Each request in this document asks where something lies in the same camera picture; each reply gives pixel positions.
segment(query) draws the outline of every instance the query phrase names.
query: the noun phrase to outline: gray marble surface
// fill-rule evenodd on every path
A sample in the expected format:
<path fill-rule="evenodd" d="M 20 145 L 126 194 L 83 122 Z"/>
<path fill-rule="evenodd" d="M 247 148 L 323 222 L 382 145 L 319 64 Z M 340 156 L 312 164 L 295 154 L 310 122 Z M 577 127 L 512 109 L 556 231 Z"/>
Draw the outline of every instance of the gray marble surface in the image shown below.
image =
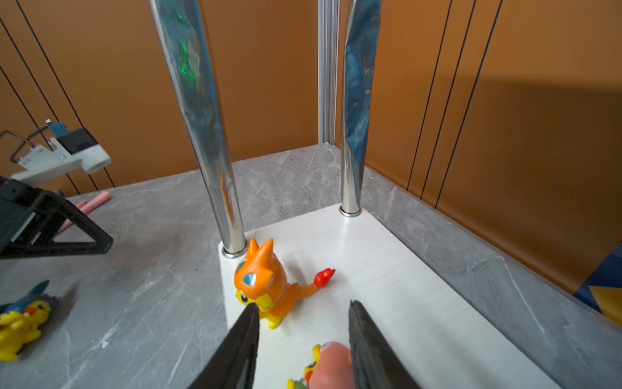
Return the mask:
<path fill-rule="evenodd" d="M 324 144 L 234 163 L 245 229 L 338 203 L 339 157 Z M 185 388 L 224 338 L 220 237 L 199 172 L 111 193 L 90 214 L 114 238 L 108 254 L 0 261 L 0 302 L 43 279 L 64 296 L 42 338 L 0 365 L 1 388 Z M 362 196 L 560 386 L 620 387 L 619 327 L 370 169 Z"/>

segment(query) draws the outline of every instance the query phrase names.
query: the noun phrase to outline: white platform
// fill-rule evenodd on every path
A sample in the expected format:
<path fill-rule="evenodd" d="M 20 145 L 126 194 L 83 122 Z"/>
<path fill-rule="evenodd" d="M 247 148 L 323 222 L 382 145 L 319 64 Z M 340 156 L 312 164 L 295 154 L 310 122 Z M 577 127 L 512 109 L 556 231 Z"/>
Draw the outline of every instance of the white platform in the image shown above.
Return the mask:
<path fill-rule="evenodd" d="M 274 253 L 289 283 L 337 270 L 326 289 L 297 302 L 275 330 L 262 320 L 254 387 L 285 388 L 313 361 L 316 344 L 349 345 L 350 300 L 363 303 L 422 388 L 558 388 L 539 367 L 367 211 L 347 218 L 339 205 L 247 233 Z M 227 326 L 244 306 L 233 275 L 240 260 L 221 255 Z"/>

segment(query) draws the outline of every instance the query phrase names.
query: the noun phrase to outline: pink stick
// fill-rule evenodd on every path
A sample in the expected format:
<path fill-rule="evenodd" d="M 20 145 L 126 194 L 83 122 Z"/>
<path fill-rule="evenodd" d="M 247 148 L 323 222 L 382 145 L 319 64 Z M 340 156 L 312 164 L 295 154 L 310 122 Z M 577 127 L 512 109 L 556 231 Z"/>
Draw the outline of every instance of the pink stick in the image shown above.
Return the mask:
<path fill-rule="evenodd" d="M 92 210 L 94 210 L 95 208 L 99 207 L 101 204 L 110 200 L 111 198 L 112 198 L 112 195 L 109 192 L 102 192 L 98 194 L 93 200 L 89 201 L 88 203 L 83 201 L 82 203 L 84 204 L 80 203 L 77 205 L 77 207 L 82 211 L 82 213 L 86 215 Z M 69 220 L 66 220 L 65 223 L 63 223 L 63 225 L 60 227 L 57 233 L 63 232 L 65 229 L 67 229 L 72 224 L 73 224 L 72 222 L 70 222 Z"/>

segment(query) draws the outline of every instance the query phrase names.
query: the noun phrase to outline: blue eye on hood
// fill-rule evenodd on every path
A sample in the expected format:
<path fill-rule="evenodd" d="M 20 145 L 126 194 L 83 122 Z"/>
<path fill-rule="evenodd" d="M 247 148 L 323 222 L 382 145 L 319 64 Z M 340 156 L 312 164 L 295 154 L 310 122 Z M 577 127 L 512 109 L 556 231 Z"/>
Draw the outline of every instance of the blue eye on hood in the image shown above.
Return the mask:
<path fill-rule="evenodd" d="M 255 286 L 255 281 L 257 281 L 257 275 L 255 273 L 251 273 L 244 276 L 243 283 L 248 286 Z"/>
<path fill-rule="evenodd" d="M 246 263 L 246 261 L 242 261 L 242 262 L 240 262 L 240 263 L 239 263 L 239 265 L 238 265 L 238 268 L 237 268 L 237 269 L 235 269 L 235 272 L 236 272 L 236 273 L 237 273 L 237 272 L 239 272 L 239 270 L 242 268 L 242 266 L 244 266 L 244 264 L 245 264 L 245 263 Z"/>

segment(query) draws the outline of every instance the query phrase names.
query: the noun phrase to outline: yellow triangle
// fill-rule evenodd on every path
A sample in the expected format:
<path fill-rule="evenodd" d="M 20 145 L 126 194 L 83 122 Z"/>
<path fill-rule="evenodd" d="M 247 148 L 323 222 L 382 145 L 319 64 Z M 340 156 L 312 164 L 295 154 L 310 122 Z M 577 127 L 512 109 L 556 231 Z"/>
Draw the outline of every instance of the yellow triangle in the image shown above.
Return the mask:
<path fill-rule="evenodd" d="M 590 286 L 590 290 L 603 315 L 622 326 L 622 289 Z"/>

